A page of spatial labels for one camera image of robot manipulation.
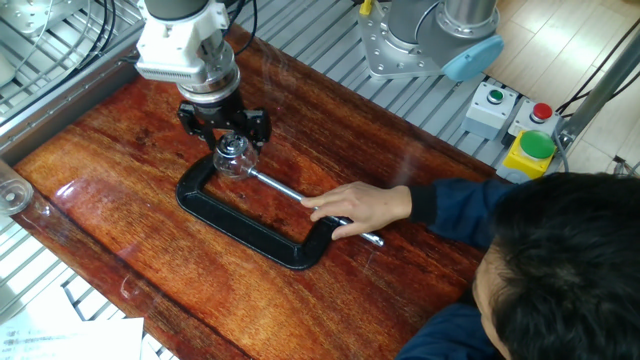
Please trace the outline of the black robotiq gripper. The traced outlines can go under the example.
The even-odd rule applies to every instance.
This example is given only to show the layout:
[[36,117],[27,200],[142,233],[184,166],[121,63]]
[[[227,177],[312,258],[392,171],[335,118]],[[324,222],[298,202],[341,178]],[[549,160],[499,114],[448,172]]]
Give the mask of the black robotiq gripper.
[[245,137],[252,143],[257,153],[270,141],[272,126],[265,108],[245,111],[240,94],[212,103],[182,101],[177,117],[184,130],[204,141],[210,150],[215,150],[217,140],[214,128],[239,128],[245,125]]

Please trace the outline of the person right hand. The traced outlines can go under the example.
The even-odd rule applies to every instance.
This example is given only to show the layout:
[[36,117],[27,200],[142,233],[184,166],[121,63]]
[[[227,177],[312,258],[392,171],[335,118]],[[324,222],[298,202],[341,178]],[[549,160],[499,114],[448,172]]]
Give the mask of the person right hand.
[[329,216],[351,220],[333,231],[333,240],[380,230],[408,218],[412,210],[407,186],[383,189],[363,182],[342,185],[320,196],[303,198],[301,204],[313,209],[312,221]]

